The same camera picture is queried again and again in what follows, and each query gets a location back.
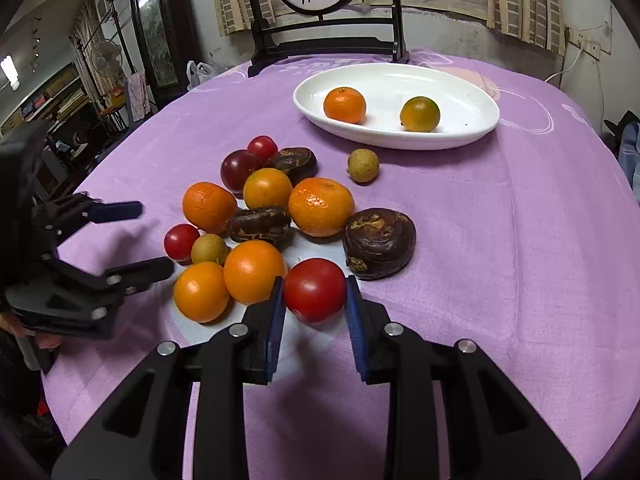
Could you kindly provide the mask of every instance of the cherry tomato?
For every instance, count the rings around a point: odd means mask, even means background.
[[[232,193],[241,193],[244,183],[254,171],[262,167],[260,157],[248,150],[229,153],[220,166],[222,183]]]
[[[316,323],[338,312],[347,300],[342,270],[323,258],[297,264],[284,281],[284,301],[302,321]]]
[[[260,157],[260,160],[263,161],[268,160],[273,155],[278,153],[278,147],[276,146],[276,143],[273,142],[273,139],[271,139],[271,137],[267,137],[266,135],[255,137],[254,140],[249,142],[249,146],[247,147],[247,149],[250,152],[255,153]]]
[[[200,238],[198,231],[191,224],[178,224],[169,229],[164,236],[164,250],[167,256],[177,262],[188,262],[191,259],[193,243]]]

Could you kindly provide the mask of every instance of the plastic bag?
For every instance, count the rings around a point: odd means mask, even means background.
[[[189,80],[187,90],[191,91],[196,88],[196,86],[201,85],[215,76],[216,70],[211,65],[206,63],[198,63],[196,65],[195,61],[190,61],[187,63],[187,79]]]

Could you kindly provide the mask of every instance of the tangerine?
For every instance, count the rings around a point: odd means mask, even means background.
[[[356,89],[340,86],[331,90],[324,98],[324,114],[330,119],[356,124],[364,119],[367,103]]]
[[[225,230],[226,222],[236,214],[238,203],[226,189],[210,182],[193,184],[182,199],[186,219],[207,233]]]
[[[222,267],[202,262],[186,269],[174,284],[174,301],[192,321],[207,323],[219,317],[229,302]]]
[[[309,236],[338,234],[354,212],[351,192],[329,178],[306,178],[293,188],[289,197],[291,218]]]
[[[289,177],[283,172],[275,168],[262,168],[246,180],[242,196],[249,209],[274,205],[286,209],[292,189]]]
[[[249,240],[232,249],[226,257],[224,273],[231,296],[250,305],[269,299],[276,277],[287,275],[287,264],[270,243]]]

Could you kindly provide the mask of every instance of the pink cloth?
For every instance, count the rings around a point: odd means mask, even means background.
[[[500,125],[455,150],[376,149],[379,179],[356,186],[345,164],[357,145],[313,126],[291,95],[314,72],[376,60],[383,59],[289,59],[251,79],[243,65],[168,105],[81,186],[106,201],[140,200],[144,216],[89,225],[65,243],[62,257],[101,272],[160,256],[164,233],[184,222],[185,189],[220,183],[227,153],[260,134],[281,147],[308,146],[320,174],[348,186],[357,208],[394,208],[416,224],[412,262],[392,278],[362,283],[365,297],[426,339],[477,341],[586,475],[640,397],[640,212],[620,167],[583,111],[553,86],[414,50],[412,63],[483,86],[497,100]],[[65,343],[45,378],[65,438],[159,341],[192,344],[210,335],[198,332],[205,330],[181,318],[165,282],[127,300],[111,341]],[[291,322],[285,332],[294,349],[274,383],[245,388],[252,479],[380,478],[387,389],[360,382],[344,324],[314,331]],[[187,457],[191,443],[189,436]],[[187,460],[186,478],[189,471]]]
[[[143,72],[136,72],[127,78],[129,86],[129,106],[133,121],[137,123],[151,111],[149,96],[146,93],[146,78]]]

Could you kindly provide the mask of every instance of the oval plate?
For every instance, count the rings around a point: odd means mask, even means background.
[[[328,118],[322,104],[338,86],[350,86],[367,102],[361,124]],[[416,96],[433,99],[440,124],[430,133],[408,132],[400,110]],[[293,102],[313,124],[339,137],[398,150],[443,150],[469,144],[493,130],[500,120],[495,101],[481,88],[454,75],[421,66],[365,63],[314,74],[293,91]]]

